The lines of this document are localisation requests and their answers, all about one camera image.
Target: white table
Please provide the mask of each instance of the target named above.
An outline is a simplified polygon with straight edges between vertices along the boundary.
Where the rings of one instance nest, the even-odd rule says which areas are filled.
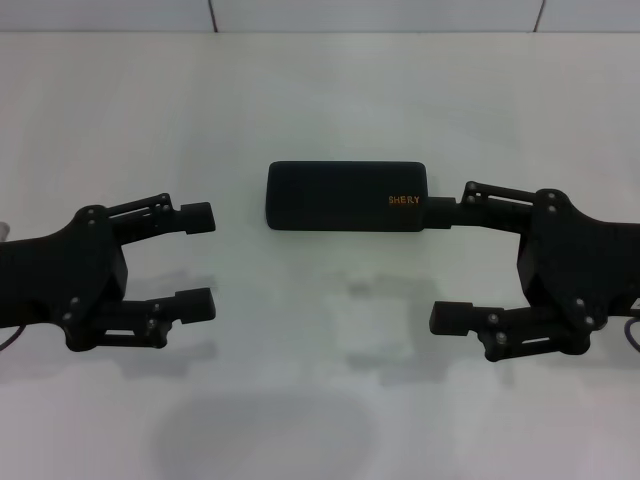
[[[92,203],[209,201],[218,231],[125,248],[128,298],[213,286],[164,350],[0,354],[19,479],[636,479],[640,355],[622,320],[581,357],[491,364],[434,337],[435,300],[517,307],[516,235],[295,233],[276,160],[425,163],[555,187],[640,222],[640,36],[0,35],[0,220],[46,235]]]

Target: black wire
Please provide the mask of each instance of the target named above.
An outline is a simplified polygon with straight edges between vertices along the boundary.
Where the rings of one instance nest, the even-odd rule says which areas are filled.
[[[22,332],[24,332],[25,328],[27,328],[26,325],[20,325],[18,327],[18,330],[13,332],[13,335],[11,335],[3,343],[0,343],[0,352],[3,351],[5,348],[7,348],[9,345],[11,345],[13,342],[15,342],[18,339],[18,337],[22,335]]]
[[[640,344],[636,342],[636,339],[633,338],[633,335],[631,334],[631,326],[638,322],[640,322],[640,318],[637,317],[627,320],[627,323],[624,324],[624,336],[627,337],[631,346],[635,348],[637,352],[640,352]]]

